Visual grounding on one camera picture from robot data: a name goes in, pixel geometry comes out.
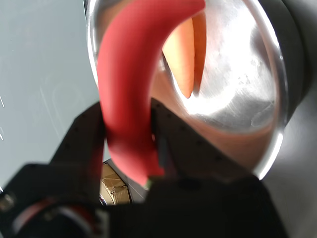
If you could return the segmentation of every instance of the red pepper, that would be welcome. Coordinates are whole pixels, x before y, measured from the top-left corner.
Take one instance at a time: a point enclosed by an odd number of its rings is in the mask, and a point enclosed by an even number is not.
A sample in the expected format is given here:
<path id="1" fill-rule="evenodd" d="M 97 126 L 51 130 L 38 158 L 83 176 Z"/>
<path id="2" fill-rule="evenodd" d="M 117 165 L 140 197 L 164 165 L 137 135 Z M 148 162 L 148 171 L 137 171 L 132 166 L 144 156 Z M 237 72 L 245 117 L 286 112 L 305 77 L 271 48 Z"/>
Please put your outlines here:
<path id="1" fill-rule="evenodd" d="M 98 57 L 100 102 L 113 162 L 145 185 L 164 174 L 151 133 L 150 89 L 164 42 L 204 0 L 133 0 L 113 19 Z"/>

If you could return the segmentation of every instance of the orange carrot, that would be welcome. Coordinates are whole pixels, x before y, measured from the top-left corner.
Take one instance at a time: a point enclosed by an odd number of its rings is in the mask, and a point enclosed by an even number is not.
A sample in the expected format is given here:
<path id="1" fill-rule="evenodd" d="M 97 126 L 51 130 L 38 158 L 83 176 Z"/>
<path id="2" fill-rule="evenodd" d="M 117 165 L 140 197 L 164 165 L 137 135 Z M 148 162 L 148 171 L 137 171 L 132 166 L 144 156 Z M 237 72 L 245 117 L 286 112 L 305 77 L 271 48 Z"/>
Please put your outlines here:
<path id="1" fill-rule="evenodd" d="M 205 66 L 207 46 L 206 15 L 201 12 L 193 17 L 195 38 L 195 90 L 199 90 Z"/>
<path id="2" fill-rule="evenodd" d="M 195 45 L 193 20 L 180 24 L 168 37 L 163 46 L 166 61 L 177 84 L 186 98 L 194 89 Z"/>

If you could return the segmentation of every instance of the stainless steel bowl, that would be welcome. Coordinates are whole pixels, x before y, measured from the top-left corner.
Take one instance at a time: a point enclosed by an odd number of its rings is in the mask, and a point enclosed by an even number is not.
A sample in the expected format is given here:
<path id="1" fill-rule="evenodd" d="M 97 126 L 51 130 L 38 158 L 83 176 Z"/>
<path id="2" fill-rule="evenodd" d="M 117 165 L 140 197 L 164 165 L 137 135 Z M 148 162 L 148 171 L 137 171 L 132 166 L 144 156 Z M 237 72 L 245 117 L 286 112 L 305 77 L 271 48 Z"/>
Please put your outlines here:
<path id="1" fill-rule="evenodd" d="M 88 50 L 97 84 L 99 43 L 113 15 L 109 10 L 129 1 L 88 3 Z M 304 60 L 296 25 L 280 0 L 206 0 L 205 15 L 200 87 L 186 99 L 162 58 L 152 97 L 262 179 L 301 95 Z"/>

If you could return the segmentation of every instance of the gray surface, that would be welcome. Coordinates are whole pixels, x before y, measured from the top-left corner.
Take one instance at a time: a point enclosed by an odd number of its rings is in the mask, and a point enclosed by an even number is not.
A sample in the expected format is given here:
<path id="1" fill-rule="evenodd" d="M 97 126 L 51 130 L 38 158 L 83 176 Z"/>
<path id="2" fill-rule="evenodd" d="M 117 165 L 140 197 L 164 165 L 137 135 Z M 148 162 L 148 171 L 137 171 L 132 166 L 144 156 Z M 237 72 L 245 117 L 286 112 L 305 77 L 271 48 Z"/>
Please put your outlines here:
<path id="1" fill-rule="evenodd" d="M 98 98 L 82 0 L 10 0 L 0 7 L 0 186 L 50 160 L 74 117 Z"/>
<path id="2" fill-rule="evenodd" d="M 286 128 L 264 182 L 291 237 L 313 238 L 317 236 L 317 2 L 284 1 L 301 26 L 313 72 L 308 93 Z M 0 22 L 3 187 L 22 164 L 48 161 L 73 117 L 98 96 L 87 56 L 82 1 L 3 1 Z"/>
<path id="3" fill-rule="evenodd" d="M 308 89 L 285 130 L 281 150 L 264 182 L 290 236 L 313 238 L 317 237 L 317 1 L 284 2 L 301 29 Z"/>

